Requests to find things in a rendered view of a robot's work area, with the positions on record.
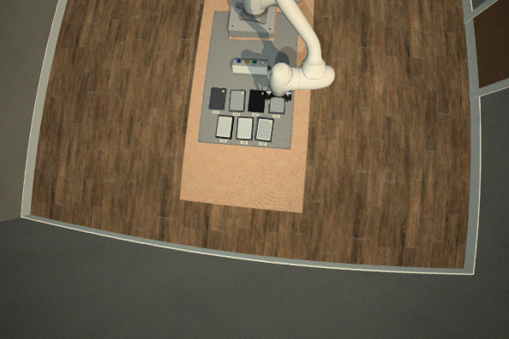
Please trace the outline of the cream operator panel with buttons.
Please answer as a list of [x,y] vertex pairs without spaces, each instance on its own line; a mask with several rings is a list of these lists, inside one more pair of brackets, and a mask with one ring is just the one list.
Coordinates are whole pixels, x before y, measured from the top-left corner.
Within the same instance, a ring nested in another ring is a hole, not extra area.
[[270,70],[267,61],[237,60],[232,64],[234,75],[267,77],[267,70]]

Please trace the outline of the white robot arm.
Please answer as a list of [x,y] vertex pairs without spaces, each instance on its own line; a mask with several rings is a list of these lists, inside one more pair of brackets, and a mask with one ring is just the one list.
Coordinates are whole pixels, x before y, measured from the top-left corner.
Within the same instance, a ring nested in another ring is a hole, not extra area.
[[286,63],[275,64],[269,74],[269,85],[275,96],[283,96],[291,90],[314,90],[330,86],[335,72],[321,57],[320,41],[313,28],[298,7],[302,0],[243,0],[236,3],[241,9],[241,21],[254,21],[266,24],[268,7],[278,5],[289,23],[307,46],[307,56],[300,67],[291,67]]

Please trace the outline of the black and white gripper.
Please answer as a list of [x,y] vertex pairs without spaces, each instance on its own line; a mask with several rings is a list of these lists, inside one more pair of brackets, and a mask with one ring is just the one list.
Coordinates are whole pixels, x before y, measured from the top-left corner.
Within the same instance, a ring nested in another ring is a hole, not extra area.
[[[270,94],[270,93],[271,93],[271,94]],[[270,95],[269,95],[269,94],[270,94]],[[287,95],[286,95],[286,94],[287,94]],[[291,101],[291,98],[290,98],[290,97],[291,97],[291,91],[288,91],[286,94],[285,94],[285,96],[282,96],[282,97],[285,99],[285,104],[287,104],[288,100],[290,100],[290,101]],[[268,96],[268,95],[269,95],[269,96]],[[271,99],[271,98],[275,98],[275,97],[276,97],[276,98],[282,98],[282,97],[274,96],[274,95],[272,94],[272,92],[271,92],[271,91],[266,90],[266,94],[265,94],[265,98],[264,98],[264,99],[267,99],[267,101],[268,101],[268,103],[269,103],[269,104],[270,104],[270,99]]]

